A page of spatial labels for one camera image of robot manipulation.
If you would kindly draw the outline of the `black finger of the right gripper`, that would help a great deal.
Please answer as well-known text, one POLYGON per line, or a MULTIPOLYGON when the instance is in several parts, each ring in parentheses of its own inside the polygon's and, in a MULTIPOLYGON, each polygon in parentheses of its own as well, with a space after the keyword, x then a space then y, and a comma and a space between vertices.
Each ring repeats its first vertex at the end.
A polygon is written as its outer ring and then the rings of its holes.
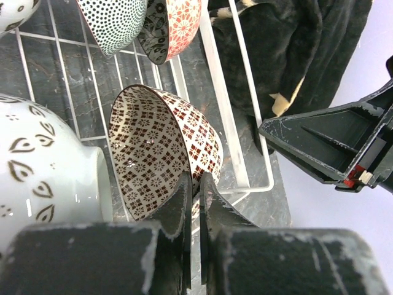
POLYGON ((259 133, 270 148, 338 191, 392 191, 392 81, 353 103, 268 119, 259 133))

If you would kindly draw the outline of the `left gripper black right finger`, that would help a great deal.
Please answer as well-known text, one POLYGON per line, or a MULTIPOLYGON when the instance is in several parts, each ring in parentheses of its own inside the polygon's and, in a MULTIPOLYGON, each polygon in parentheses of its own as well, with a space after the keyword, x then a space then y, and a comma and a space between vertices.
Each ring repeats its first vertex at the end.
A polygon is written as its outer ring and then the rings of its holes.
POLYGON ((208 294, 388 294, 369 245, 347 229, 260 228, 200 185, 201 282, 208 294))

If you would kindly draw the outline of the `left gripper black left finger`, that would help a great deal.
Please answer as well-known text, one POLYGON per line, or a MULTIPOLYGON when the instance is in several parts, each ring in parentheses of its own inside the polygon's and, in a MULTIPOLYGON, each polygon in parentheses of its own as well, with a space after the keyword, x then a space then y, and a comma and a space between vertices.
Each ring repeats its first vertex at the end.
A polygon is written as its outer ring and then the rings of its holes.
POLYGON ((2 294, 185 294, 191 287, 192 184, 139 222, 21 230, 1 262, 2 294))

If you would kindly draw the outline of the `brown lattice pattern bowl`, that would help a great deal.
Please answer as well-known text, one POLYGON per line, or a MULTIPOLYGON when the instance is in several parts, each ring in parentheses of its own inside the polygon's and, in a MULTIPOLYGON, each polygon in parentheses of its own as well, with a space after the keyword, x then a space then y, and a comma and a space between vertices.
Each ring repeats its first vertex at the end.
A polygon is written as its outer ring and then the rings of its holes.
POLYGON ((172 93, 141 84, 123 89, 111 110, 109 141, 123 201, 136 221, 172 196, 185 171, 193 194, 203 173, 220 180, 224 151, 217 132, 172 93))

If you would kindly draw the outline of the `white leaf motif bowl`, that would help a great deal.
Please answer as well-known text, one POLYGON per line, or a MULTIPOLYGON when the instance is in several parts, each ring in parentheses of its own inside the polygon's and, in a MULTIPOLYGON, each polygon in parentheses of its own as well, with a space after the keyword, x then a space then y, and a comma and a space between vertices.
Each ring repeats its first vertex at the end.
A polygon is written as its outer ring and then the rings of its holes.
POLYGON ((37 223, 113 219, 104 152, 47 108, 1 95, 1 253, 37 223))

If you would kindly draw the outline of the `grey hexagon pattern bowl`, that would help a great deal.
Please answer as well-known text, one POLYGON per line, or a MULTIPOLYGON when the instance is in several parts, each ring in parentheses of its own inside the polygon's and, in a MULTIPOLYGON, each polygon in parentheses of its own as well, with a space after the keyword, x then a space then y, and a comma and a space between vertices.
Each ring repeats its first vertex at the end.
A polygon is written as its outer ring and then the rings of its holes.
POLYGON ((110 58, 132 43, 141 32, 147 1, 77 1, 102 54, 110 58))

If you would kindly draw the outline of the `red rimmed bowl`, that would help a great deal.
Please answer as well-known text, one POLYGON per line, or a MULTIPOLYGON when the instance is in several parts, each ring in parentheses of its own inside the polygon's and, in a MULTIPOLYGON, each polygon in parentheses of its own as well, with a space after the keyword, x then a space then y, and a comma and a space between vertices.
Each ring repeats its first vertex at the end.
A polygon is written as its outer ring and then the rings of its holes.
POLYGON ((29 20, 40 4, 41 0, 1 1, 1 37, 29 20))

